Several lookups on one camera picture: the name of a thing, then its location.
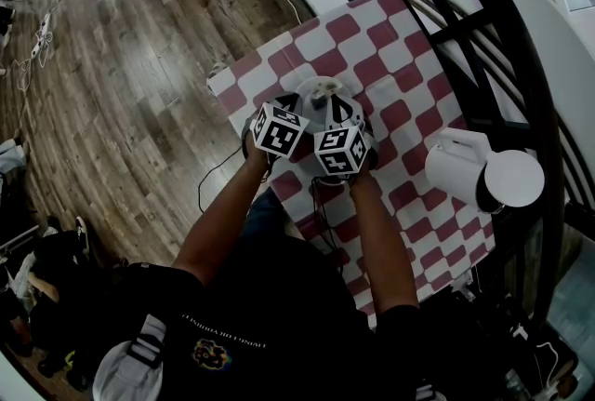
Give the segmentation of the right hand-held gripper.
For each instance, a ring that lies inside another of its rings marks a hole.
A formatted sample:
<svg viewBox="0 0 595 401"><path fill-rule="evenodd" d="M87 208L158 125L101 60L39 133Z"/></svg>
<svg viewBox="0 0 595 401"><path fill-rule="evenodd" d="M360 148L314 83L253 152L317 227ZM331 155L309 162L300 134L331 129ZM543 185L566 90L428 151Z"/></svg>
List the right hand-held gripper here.
<svg viewBox="0 0 595 401"><path fill-rule="evenodd" d="M314 152L327 176L358 175L365 161L374 169L379 143L364 126L364 109L351 97L336 95L326 104L325 131L314 134Z"/></svg>

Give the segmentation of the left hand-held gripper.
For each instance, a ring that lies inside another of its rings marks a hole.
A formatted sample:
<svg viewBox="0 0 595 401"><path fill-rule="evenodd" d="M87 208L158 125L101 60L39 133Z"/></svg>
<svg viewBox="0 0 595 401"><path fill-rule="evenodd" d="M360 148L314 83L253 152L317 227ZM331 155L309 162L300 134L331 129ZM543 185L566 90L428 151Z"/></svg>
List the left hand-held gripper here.
<svg viewBox="0 0 595 401"><path fill-rule="evenodd" d="M285 92L263 103L250 123L255 146L269 154L290 158L309 120L302 117L303 99L296 92Z"/></svg>

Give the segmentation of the white plastic pitcher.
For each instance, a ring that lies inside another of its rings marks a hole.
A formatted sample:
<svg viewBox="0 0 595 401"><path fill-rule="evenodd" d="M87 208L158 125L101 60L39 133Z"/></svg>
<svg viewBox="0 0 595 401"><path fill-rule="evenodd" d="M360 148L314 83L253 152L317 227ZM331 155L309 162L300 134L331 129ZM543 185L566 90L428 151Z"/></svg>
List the white plastic pitcher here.
<svg viewBox="0 0 595 401"><path fill-rule="evenodd" d="M545 188L543 168L530 154L495 151L485 134L451 127L429 150L425 174L431 186L487 214L528 207Z"/></svg>

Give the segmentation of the person's left forearm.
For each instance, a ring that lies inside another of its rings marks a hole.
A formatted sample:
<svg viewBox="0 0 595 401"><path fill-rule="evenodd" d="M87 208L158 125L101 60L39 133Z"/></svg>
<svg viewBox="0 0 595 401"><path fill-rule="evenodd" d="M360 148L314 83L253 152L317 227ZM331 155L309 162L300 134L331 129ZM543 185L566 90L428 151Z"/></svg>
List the person's left forearm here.
<svg viewBox="0 0 595 401"><path fill-rule="evenodd" d="M268 168L267 155L246 136L247 158L190 229L173 263L202 284L213 280L238 239Z"/></svg>

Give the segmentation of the person's right forearm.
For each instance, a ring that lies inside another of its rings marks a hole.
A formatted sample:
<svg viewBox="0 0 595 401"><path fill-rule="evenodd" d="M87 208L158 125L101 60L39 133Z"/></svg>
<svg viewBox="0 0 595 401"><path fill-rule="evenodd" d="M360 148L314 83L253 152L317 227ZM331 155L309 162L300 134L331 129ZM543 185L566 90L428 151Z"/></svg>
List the person's right forearm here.
<svg viewBox="0 0 595 401"><path fill-rule="evenodd" d="M400 230L367 168L350 186L364 265L377 314L396 306L418 307L415 278Z"/></svg>

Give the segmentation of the white round plate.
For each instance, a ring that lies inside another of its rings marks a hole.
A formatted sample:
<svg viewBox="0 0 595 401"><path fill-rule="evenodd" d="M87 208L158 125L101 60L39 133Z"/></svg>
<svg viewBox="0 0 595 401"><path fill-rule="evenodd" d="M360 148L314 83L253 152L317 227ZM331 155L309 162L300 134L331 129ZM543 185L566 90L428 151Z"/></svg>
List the white round plate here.
<svg viewBox="0 0 595 401"><path fill-rule="evenodd" d="M296 90L296 92L301 96L303 99L303 106L302 106L302 116L307 118L310 122L306 128L306 132L308 134L314 135L317 132L325 131L324 129L324 120L326 114L326 105L323 109L319 111L314 111L311 107L310 103L310 94L313 91L320 90L320 83L325 80L335 80L338 84L340 84L340 88L337 90L336 93L327 95L327 99L330 97L335 97L336 95L354 97L351 95L350 90L343 85L339 80L334 77L327 77L327 76L314 76L312 78L307 79L302 84L300 84ZM366 116L364 113L364 126L366 128Z"/></svg>

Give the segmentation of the red white checkered tablecloth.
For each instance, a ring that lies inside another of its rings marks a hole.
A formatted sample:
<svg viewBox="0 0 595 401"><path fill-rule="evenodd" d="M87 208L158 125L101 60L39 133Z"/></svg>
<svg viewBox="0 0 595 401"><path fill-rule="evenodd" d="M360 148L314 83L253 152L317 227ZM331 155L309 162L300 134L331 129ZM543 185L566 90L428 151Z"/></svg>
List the red white checkered tablecloth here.
<svg viewBox="0 0 595 401"><path fill-rule="evenodd" d="M495 245L491 218L427 181L445 127L465 125L429 40L403 0L354 0L282 33L208 81L236 130L265 101L315 76L359 101L379 143L373 177L399 228L421 300L448 287Z"/></svg>

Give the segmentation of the dark curved railing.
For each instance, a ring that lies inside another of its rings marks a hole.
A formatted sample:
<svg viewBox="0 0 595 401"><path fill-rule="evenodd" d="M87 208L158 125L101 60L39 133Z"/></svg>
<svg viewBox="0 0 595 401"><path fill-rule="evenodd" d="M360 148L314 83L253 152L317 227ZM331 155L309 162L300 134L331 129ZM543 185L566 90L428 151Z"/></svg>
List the dark curved railing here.
<svg viewBox="0 0 595 401"><path fill-rule="evenodd" d="M543 239L535 289L533 320L545 324L560 278L562 239L571 226L595 240L595 208L580 203L567 188L565 173L577 177L569 153L578 148L554 108L540 59L522 16L512 0L480 0L482 9L460 19L448 0L430 0L445 26L430 44L456 79L463 115L497 143L532 148L545 174L545 189L527 209L506 210L496 230L513 230L540 217Z"/></svg>

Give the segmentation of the person's black shirt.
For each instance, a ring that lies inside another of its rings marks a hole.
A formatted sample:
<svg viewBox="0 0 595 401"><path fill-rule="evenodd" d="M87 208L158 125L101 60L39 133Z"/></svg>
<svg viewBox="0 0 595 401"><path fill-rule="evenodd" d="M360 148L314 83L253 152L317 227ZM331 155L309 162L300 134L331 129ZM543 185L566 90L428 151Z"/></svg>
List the person's black shirt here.
<svg viewBox="0 0 595 401"><path fill-rule="evenodd" d="M370 328L331 262L288 236L242 239L206 285L129 266L99 343L94 401L415 401L443 388L418 308Z"/></svg>

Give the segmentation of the white power strip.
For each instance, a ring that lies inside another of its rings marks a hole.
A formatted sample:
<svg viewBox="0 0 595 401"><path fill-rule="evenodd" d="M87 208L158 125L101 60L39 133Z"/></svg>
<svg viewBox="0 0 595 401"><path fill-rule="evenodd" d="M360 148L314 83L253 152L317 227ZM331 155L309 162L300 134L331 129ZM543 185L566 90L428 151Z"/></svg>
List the white power strip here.
<svg viewBox="0 0 595 401"><path fill-rule="evenodd" d="M41 51L44 48L47 48L49 42L52 39L52 34L49 31L50 19L51 19L51 14L46 13L44 18L41 21L38 31L35 33L37 42L36 42L35 46L33 47L33 50L31 53L32 59L35 59L36 57L38 57L39 54L41 53Z"/></svg>

